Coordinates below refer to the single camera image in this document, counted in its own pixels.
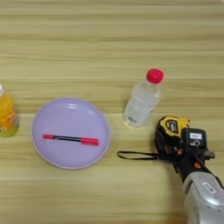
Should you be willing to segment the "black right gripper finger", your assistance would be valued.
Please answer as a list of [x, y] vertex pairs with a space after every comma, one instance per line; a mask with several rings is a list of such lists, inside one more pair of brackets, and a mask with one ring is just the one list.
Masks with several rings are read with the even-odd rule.
[[162, 129], [156, 129], [154, 144], [157, 150], [157, 156], [159, 160], [174, 160], [174, 141], [174, 137], [167, 135]]

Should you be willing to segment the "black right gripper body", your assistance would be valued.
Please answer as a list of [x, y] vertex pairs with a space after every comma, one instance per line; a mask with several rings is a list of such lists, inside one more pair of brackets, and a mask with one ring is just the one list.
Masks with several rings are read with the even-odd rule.
[[157, 150], [157, 153], [160, 161], [173, 164], [182, 181], [185, 181], [193, 172], [210, 173], [210, 170], [206, 167], [206, 161], [215, 158], [213, 152], [199, 147], [186, 147], [185, 149], [170, 147], [169, 152], [165, 150], [165, 147], [162, 147]]

